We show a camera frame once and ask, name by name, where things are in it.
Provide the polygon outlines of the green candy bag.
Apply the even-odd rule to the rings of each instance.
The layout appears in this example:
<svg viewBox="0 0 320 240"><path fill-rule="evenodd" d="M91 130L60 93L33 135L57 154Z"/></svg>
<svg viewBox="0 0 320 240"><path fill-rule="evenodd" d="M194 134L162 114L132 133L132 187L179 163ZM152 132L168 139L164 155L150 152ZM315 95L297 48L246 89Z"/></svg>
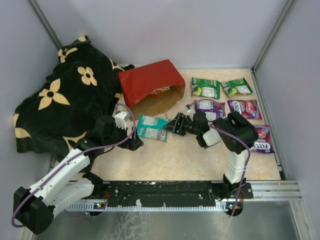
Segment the green candy bag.
<svg viewBox="0 0 320 240"><path fill-rule="evenodd" d="M221 82L220 84L223 92L226 94L228 98L231 98L236 94L241 94L241 95L253 94L252 88L250 87L250 85L248 84L247 80L244 77Z"/></svg>
<svg viewBox="0 0 320 240"><path fill-rule="evenodd" d="M213 79L192 77L191 96L219 99L221 82Z"/></svg>

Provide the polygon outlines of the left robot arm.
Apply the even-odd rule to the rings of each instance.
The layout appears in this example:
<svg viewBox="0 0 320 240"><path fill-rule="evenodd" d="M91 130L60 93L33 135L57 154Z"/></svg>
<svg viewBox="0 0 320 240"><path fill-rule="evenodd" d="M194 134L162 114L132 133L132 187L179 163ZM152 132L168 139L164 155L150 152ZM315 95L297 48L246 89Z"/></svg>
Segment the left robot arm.
<svg viewBox="0 0 320 240"><path fill-rule="evenodd" d="M135 126L130 133L127 132L127 120L132 116L128 110L119 111L115 116L101 116L93 133L81 138L47 175L28 188L18 188L13 194L11 224L26 227L39 235L73 203L89 196L101 197L103 180L92 172L85 173L71 185L68 182L79 172L87 170L106 149L120 147L134 151L143 145Z"/></svg>

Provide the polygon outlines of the red paper bag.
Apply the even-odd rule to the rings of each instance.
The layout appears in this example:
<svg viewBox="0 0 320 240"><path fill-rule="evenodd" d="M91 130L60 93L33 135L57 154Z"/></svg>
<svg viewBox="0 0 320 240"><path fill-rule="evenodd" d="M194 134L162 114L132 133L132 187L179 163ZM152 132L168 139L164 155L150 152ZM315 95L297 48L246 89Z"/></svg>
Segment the red paper bag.
<svg viewBox="0 0 320 240"><path fill-rule="evenodd" d="M180 101L185 93L186 82L173 63L166 59L118 74L124 102L134 117L157 116L167 112ZM170 87L158 98L150 93L158 88Z"/></svg>

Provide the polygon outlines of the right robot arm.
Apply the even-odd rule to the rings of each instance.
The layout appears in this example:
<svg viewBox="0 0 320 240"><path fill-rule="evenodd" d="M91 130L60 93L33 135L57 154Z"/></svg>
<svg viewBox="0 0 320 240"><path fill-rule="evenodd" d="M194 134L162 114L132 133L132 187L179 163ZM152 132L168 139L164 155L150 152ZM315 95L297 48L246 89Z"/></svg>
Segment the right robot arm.
<svg viewBox="0 0 320 240"><path fill-rule="evenodd" d="M251 148L258 139L258 131L246 118L234 111L209 123L204 112L195 112L192 116L179 112L163 129L179 136L195 135L198 145L204 149L223 142L229 151L227 169L222 183L211 188L210 196L218 201L240 199Z"/></svg>

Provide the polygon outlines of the teal mint candy bag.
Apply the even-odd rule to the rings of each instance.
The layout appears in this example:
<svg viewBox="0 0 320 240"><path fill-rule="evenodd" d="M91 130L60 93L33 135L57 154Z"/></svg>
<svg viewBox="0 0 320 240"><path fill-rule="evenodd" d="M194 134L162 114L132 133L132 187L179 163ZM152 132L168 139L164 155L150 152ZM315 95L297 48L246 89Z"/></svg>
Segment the teal mint candy bag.
<svg viewBox="0 0 320 240"><path fill-rule="evenodd" d="M167 131L164 126L169 119L154 116L140 115L137 125L137 134L140 138L148 138L167 142Z"/></svg>

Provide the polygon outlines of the purple candy bag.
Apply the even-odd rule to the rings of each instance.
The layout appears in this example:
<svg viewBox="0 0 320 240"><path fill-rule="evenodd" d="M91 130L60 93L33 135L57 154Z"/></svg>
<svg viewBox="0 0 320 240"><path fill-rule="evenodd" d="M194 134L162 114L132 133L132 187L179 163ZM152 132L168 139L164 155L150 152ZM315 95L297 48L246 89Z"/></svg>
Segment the purple candy bag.
<svg viewBox="0 0 320 240"><path fill-rule="evenodd" d="M262 120L257 100L228 100L231 112L238 112L246 119Z"/></svg>
<svg viewBox="0 0 320 240"><path fill-rule="evenodd" d="M214 121L226 116L224 102L200 101L195 104L195 111L205 113L208 121Z"/></svg>

